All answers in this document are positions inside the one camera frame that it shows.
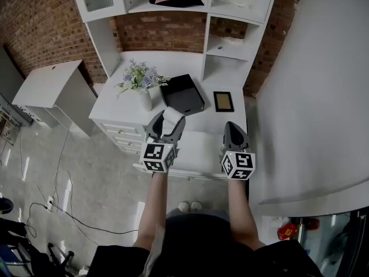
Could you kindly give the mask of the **black picture frame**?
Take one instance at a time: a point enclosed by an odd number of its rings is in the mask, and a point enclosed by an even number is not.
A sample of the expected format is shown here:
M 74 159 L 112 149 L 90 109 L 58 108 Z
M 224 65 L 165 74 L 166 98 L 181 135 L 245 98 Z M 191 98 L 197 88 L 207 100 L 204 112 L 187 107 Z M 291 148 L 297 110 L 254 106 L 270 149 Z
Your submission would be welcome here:
M 234 106 L 230 92 L 214 91 L 213 96 L 216 112 L 221 113 L 234 112 Z

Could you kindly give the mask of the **person's right forearm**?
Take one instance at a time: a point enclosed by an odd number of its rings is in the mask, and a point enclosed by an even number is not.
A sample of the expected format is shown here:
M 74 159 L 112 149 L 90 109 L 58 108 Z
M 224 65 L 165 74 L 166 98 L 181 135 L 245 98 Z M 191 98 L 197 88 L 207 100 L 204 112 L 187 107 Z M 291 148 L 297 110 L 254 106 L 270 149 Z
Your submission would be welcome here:
M 266 246 L 260 241 L 257 225 L 246 197 L 244 181 L 228 181 L 229 222 L 233 239 L 253 251 Z

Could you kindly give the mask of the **white cylindrical object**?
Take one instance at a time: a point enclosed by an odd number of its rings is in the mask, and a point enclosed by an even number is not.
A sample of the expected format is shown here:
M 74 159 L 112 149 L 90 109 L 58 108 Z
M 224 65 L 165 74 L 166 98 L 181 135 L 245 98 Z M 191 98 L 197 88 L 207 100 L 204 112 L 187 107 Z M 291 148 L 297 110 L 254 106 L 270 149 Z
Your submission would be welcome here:
M 163 118 L 170 124 L 176 125 L 184 115 L 172 107 L 167 107 L 163 112 Z

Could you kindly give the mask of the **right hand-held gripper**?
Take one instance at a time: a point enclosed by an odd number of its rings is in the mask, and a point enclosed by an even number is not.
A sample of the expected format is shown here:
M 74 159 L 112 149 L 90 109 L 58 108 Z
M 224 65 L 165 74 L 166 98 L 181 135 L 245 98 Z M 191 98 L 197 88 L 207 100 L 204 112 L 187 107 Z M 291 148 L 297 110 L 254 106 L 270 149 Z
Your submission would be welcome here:
M 246 149 L 250 146 L 248 134 L 240 127 L 228 121 L 224 128 L 224 146 L 226 148 L 234 148 L 239 140 L 239 147 Z M 230 151 L 222 148 L 223 157 L 220 160 L 222 172 L 228 179 L 248 180 L 256 168 L 255 153 L 247 152 L 246 150 Z

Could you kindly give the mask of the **dark-framed glass door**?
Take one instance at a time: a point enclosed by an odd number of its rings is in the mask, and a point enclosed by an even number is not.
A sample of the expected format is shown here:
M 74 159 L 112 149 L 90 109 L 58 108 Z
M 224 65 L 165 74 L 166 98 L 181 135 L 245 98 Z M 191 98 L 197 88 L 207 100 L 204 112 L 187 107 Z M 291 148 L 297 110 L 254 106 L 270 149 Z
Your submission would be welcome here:
M 318 218 L 319 229 L 306 221 Z M 349 212 L 291 218 L 298 240 L 324 277 L 369 277 L 369 207 Z

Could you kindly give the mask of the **crumpled white paper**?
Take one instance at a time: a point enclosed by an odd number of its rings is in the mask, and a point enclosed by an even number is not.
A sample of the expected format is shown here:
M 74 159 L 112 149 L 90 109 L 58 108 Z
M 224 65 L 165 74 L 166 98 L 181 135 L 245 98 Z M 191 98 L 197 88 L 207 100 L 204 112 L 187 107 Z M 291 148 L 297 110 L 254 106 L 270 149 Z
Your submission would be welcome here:
M 275 228 L 281 228 L 290 222 L 289 217 L 272 217 L 270 220 L 270 226 Z

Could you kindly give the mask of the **small white side table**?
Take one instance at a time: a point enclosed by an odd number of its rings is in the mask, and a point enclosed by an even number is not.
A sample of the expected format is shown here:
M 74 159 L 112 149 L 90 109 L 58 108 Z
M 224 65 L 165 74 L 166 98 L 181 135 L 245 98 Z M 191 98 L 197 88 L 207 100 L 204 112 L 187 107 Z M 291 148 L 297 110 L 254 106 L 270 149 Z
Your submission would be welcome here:
M 89 115 L 97 97 L 79 70 L 81 63 L 76 60 L 32 70 L 12 103 L 40 125 L 50 129 L 61 125 L 91 136 L 94 122 Z

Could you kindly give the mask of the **white textured vase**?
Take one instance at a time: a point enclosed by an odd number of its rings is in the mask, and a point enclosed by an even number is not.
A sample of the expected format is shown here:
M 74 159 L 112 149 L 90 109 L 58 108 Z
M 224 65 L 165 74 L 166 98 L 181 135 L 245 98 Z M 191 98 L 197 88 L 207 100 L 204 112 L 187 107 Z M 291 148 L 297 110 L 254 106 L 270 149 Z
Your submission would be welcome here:
M 138 90 L 138 97 L 141 103 L 142 108 L 149 112 L 152 110 L 152 98 L 147 89 L 139 89 Z

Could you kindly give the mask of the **black box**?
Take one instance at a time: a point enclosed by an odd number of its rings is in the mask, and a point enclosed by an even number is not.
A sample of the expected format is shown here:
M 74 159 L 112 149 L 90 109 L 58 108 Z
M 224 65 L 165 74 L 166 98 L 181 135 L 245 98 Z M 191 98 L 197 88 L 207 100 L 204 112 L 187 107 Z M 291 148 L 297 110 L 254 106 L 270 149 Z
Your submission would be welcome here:
M 172 107 L 185 116 L 200 113 L 205 102 L 189 74 L 171 78 L 160 92 L 167 107 Z

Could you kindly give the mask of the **person's black clothing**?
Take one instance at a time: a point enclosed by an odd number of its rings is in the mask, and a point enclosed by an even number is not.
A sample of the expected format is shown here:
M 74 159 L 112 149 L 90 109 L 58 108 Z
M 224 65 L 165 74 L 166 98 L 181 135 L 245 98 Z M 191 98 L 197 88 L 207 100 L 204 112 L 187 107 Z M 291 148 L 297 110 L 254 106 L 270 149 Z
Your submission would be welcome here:
M 207 214 L 166 220 L 161 252 L 99 246 L 86 277 L 323 277 L 297 241 L 253 251 L 235 242 L 224 219 Z

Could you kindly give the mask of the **red bag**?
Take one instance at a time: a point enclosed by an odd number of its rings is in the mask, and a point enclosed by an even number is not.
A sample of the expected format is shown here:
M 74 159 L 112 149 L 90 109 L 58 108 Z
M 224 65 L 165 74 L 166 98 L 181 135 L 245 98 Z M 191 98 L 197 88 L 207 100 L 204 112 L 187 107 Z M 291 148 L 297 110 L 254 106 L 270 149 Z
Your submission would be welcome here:
M 277 231 L 277 236 L 280 241 L 293 237 L 297 233 L 297 227 L 293 223 L 288 223 L 280 227 Z

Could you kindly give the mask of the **black folded stand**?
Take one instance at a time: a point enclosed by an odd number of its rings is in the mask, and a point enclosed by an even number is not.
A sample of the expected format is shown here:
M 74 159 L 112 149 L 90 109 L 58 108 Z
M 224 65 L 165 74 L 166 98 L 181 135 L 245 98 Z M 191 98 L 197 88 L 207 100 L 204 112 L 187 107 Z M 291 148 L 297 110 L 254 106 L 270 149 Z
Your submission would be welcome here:
M 59 263 L 52 252 L 54 246 L 49 243 L 50 260 L 48 254 L 38 251 L 26 236 L 24 223 L 0 218 L 0 245 L 23 248 L 30 257 L 34 277 L 74 277 L 65 268 L 69 259 L 74 256 L 73 252 L 70 251 L 64 261 Z

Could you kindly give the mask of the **person's left forearm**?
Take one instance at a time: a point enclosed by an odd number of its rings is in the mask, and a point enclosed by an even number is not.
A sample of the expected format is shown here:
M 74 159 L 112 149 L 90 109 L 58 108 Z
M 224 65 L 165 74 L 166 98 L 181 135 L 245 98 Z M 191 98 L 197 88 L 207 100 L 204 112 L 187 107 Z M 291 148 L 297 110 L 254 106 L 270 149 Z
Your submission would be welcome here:
M 167 211 L 167 173 L 153 173 L 148 196 L 138 226 L 135 247 L 151 250 L 158 227 L 165 228 Z

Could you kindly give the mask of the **tall pale cabinet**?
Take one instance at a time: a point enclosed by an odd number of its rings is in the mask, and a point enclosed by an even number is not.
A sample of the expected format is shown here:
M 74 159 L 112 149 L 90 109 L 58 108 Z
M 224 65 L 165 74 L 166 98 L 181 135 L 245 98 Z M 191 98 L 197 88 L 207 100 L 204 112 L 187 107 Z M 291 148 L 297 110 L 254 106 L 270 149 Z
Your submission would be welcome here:
M 0 94 L 11 103 L 21 88 L 24 78 L 6 50 L 0 46 Z

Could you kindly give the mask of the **artificial flower bouquet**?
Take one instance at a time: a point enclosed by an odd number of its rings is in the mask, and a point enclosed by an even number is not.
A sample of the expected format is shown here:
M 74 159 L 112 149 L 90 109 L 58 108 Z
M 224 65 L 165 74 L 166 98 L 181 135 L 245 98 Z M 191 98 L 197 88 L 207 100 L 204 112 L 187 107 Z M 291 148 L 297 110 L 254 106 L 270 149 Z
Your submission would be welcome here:
M 158 74 L 156 67 L 148 66 L 146 62 L 136 62 L 133 58 L 129 60 L 129 67 L 125 69 L 122 81 L 115 87 L 119 89 L 117 98 L 128 90 L 148 91 L 149 89 L 167 86 L 170 77 Z

